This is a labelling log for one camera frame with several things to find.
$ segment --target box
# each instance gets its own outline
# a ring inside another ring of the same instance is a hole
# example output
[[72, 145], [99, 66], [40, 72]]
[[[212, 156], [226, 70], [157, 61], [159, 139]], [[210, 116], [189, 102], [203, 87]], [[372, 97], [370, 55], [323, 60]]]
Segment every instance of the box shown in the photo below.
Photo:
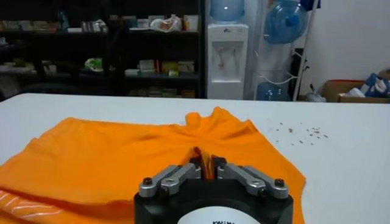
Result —
[[329, 80], [324, 84], [322, 96], [327, 102], [333, 103], [390, 103], [390, 98], [339, 96], [340, 93], [347, 93], [353, 88], [360, 88], [363, 83], [355, 80]]

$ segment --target white table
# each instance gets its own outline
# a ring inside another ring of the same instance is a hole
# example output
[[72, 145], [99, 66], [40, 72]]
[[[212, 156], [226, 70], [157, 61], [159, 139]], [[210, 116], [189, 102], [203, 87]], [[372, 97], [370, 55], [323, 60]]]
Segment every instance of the white table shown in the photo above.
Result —
[[[0, 103], [0, 164], [66, 117], [184, 124], [187, 113], [207, 116], [216, 106], [251, 119], [306, 176], [307, 224], [390, 222], [390, 105], [384, 104], [23, 94]], [[310, 136], [313, 127], [328, 138]]]

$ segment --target orange fabric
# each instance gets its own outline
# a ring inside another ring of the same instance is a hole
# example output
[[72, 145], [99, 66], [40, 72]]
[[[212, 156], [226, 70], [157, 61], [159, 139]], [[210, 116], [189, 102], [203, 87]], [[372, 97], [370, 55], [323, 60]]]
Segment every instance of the orange fabric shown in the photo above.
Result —
[[206, 164], [210, 155], [223, 156], [285, 179], [294, 223], [304, 223], [305, 177], [251, 121], [221, 108], [210, 117], [190, 113], [184, 126], [61, 121], [0, 167], [0, 223], [133, 223], [142, 179], [187, 163], [194, 147]]

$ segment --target metal rack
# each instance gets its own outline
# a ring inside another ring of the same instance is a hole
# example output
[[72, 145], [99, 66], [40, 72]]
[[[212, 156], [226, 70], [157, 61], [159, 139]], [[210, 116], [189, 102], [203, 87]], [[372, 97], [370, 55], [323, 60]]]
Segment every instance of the metal rack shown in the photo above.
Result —
[[[302, 75], [303, 75], [303, 72], [305, 71], [305, 66], [306, 66], [306, 62], [307, 62], [307, 47], [308, 47], [308, 43], [311, 40], [311, 32], [313, 30], [313, 21], [314, 21], [315, 15], [316, 15], [316, 10], [317, 10], [318, 3], [319, 3], [319, 0], [314, 0], [313, 9], [311, 11], [311, 15], [310, 15], [310, 19], [309, 19], [309, 23], [308, 23], [308, 27], [307, 27], [307, 34], [305, 36], [305, 43], [304, 43], [304, 46], [303, 46], [303, 54], [301, 55], [301, 54], [295, 52], [294, 51], [294, 43], [291, 43], [290, 52], [289, 52], [290, 57], [292, 57], [293, 55], [297, 55], [297, 56], [300, 57], [300, 65], [299, 65], [298, 74], [296, 76], [294, 76], [294, 75], [290, 74], [286, 70], [273, 69], [273, 70], [270, 70], [270, 71], [284, 72], [285, 74], [288, 74], [289, 77], [286, 80], [282, 81], [282, 82], [272, 82], [268, 78], [266, 78], [266, 77], [264, 77], [262, 75], [258, 75], [256, 72], [254, 72], [253, 73], [253, 75], [254, 75], [254, 82], [253, 83], [255, 85], [255, 87], [254, 87], [254, 94], [253, 94], [253, 99], [254, 100], [257, 100], [257, 88], [258, 88], [258, 84], [260, 83], [259, 79], [265, 79], [267, 82], [274, 83], [276, 85], [281, 85], [281, 84], [284, 84], [284, 83], [288, 83], [291, 80], [296, 79], [297, 82], [296, 82], [295, 87], [294, 87], [294, 94], [293, 94], [293, 97], [292, 97], [292, 101], [296, 101], [297, 100], [298, 93], [299, 93], [299, 88], [300, 88], [300, 83], [302, 81]], [[261, 37], [260, 44], [264, 44], [264, 42], [265, 42], [265, 40], [264, 40], [264, 27], [265, 27], [264, 23], [265, 23], [265, 20], [266, 20], [267, 9], [268, 9], [268, 6], [263, 4], [262, 5], [262, 11], [261, 11], [261, 25], [262, 26], [261, 26], [261, 30], [260, 30], [260, 37]]]

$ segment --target black machine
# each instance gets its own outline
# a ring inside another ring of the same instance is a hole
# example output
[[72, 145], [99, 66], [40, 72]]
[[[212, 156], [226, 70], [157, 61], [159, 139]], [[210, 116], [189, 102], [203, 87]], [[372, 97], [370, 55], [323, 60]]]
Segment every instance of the black machine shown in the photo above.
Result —
[[200, 159], [145, 178], [134, 197], [135, 224], [292, 224], [293, 198], [282, 179], [213, 158], [214, 178]]

